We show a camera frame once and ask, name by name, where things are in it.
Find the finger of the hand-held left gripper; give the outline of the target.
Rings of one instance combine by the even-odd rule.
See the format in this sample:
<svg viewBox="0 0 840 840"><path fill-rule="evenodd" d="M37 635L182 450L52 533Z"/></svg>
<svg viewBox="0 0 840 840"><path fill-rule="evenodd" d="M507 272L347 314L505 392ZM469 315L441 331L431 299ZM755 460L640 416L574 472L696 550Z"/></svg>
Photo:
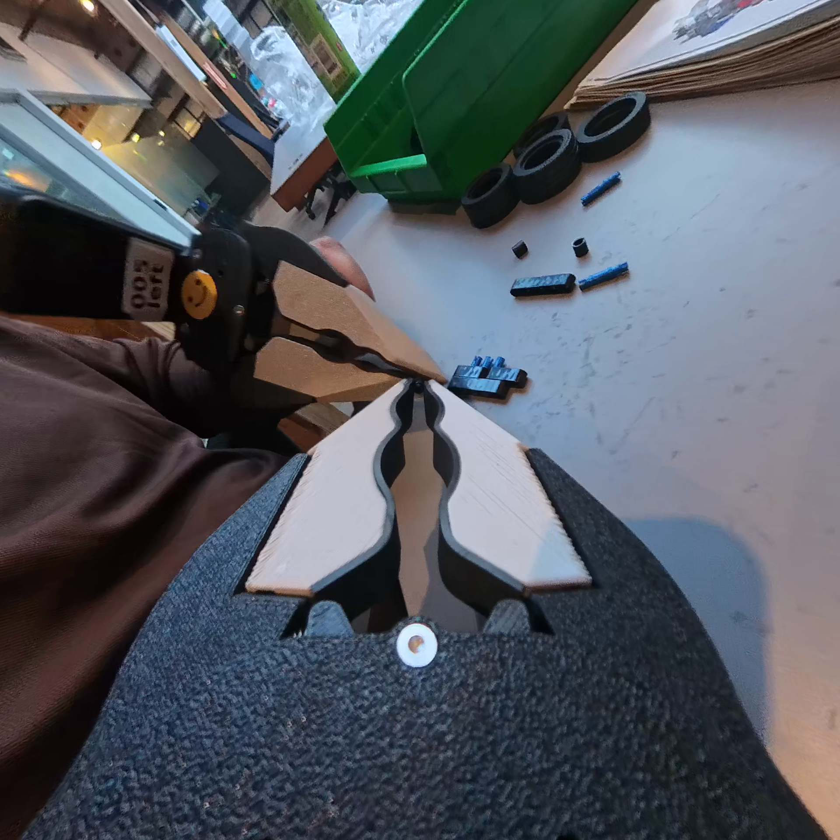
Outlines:
<svg viewBox="0 0 840 840"><path fill-rule="evenodd" d="M371 402L408 387L402 377L334 362L304 343L280 337L270 339L256 354L254 377L319 403Z"/></svg>
<svg viewBox="0 0 840 840"><path fill-rule="evenodd" d="M354 286L339 286L288 262L273 279L280 315L310 332L340 339L410 374L447 381L432 357Z"/></svg>

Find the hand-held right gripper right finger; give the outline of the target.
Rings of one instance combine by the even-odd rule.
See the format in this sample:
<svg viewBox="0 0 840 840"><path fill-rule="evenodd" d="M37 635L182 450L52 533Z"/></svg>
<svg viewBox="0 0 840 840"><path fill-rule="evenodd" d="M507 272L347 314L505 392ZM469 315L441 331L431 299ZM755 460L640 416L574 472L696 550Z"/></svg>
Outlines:
<svg viewBox="0 0 840 840"><path fill-rule="evenodd" d="M529 448L435 381L423 400L444 482L437 562L446 589L489 615L504 600L591 588Z"/></svg>

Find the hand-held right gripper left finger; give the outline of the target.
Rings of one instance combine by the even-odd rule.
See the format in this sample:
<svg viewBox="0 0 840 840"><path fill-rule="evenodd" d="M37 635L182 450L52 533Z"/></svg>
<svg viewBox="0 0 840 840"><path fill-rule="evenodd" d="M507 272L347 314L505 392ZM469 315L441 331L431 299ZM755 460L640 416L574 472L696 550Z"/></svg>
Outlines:
<svg viewBox="0 0 840 840"><path fill-rule="evenodd" d="M399 381L309 450L247 593L332 601L348 618L392 593L401 556L392 485L414 397L414 381Z"/></svg>

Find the long black brick beam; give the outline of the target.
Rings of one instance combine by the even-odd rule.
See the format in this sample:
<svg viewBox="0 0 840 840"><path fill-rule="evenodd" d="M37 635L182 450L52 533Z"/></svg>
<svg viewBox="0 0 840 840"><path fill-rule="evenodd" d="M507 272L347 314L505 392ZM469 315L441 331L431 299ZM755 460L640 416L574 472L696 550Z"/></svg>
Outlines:
<svg viewBox="0 0 840 840"><path fill-rule="evenodd" d="M508 397L511 383L505 380L454 375L448 383L448 389L464 398L479 397L503 401Z"/></svg>

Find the green plastic bin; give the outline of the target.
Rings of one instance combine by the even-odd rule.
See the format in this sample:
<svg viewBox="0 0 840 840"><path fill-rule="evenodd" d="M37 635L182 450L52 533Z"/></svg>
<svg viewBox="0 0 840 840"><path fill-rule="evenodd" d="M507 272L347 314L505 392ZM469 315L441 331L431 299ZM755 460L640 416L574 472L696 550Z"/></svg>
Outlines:
<svg viewBox="0 0 840 840"><path fill-rule="evenodd" d="M503 161L635 1L426 1L325 133L359 193L457 202Z"/></svg>

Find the wood-trimmed long desk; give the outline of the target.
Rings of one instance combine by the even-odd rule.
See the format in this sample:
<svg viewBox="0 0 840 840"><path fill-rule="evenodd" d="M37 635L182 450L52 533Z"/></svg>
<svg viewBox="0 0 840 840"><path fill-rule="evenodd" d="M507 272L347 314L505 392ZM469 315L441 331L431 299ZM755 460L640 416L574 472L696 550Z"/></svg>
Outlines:
<svg viewBox="0 0 840 840"><path fill-rule="evenodd" d="M323 126L290 127L275 143L269 192L286 213L303 207L307 195L339 157Z"/></svg>

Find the white desk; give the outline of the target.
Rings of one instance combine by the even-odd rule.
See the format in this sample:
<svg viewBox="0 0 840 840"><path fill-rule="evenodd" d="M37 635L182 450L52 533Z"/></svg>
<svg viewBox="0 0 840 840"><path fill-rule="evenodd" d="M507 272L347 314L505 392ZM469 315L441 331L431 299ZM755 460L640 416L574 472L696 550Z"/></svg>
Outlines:
<svg viewBox="0 0 840 840"><path fill-rule="evenodd" d="M446 375L477 354L528 372L476 408L646 543L838 838L838 80L651 114L629 150L487 231L369 194L325 227L273 202L255 221L338 239ZM578 288L625 261L628 276ZM510 294L561 273L569 295Z"/></svg>

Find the person's left hand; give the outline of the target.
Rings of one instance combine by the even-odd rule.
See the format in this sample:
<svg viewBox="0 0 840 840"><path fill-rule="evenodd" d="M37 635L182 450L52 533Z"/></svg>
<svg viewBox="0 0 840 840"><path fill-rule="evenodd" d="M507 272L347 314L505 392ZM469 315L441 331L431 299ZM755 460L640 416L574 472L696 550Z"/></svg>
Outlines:
<svg viewBox="0 0 840 840"><path fill-rule="evenodd" d="M317 250L350 286L358 288L370 299L375 300L375 294L368 277L360 264L340 241L330 236L321 236L313 239L310 246Z"/></svg>

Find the black brick beam with holes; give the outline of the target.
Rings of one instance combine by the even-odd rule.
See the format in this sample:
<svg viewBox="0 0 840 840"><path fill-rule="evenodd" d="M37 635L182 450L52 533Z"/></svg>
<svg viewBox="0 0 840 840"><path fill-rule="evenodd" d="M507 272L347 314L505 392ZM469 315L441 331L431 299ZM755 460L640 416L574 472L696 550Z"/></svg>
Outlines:
<svg viewBox="0 0 840 840"><path fill-rule="evenodd" d="M576 277L570 273L530 276L516 279L510 288L514 298L564 296L576 288Z"/></svg>

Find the clear plastic bag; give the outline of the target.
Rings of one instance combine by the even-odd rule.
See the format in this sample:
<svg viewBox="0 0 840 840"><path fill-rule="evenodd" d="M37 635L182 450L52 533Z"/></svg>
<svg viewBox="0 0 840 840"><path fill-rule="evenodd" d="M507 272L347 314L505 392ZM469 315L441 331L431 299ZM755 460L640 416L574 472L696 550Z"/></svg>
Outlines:
<svg viewBox="0 0 840 840"><path fill-rule="evenodd" d="M394 39L419 1L319 2L360 74L364 74ZM277 100L280 113L294 129L323 124L335 103L315 70L280 24L269 25L253 41L257 78Z"/></svg>

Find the person's brown sweater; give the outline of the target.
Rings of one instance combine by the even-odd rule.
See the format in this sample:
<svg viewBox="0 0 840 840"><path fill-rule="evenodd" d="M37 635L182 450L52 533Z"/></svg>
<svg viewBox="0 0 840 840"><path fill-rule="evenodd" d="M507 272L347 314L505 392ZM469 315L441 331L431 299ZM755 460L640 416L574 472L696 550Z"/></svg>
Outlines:
<svg viewBox="0 0 840 840"><path fill-rule="evenodd" d="M207 449L136 400L2 387L2 838L19 838L93 729L144 620L287 461Z"/></svg>

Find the open instruction booklet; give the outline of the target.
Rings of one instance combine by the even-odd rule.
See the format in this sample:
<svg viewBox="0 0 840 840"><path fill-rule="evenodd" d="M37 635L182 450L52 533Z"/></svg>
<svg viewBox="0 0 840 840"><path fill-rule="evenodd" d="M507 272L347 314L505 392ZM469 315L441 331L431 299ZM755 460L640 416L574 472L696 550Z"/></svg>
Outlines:
<svg viewBox="0 0 840 840"><path fill-rule="evenodd" d="M651 101L797 86L839 75L838 1L654 2L566 107L631 91Z"/></svg>

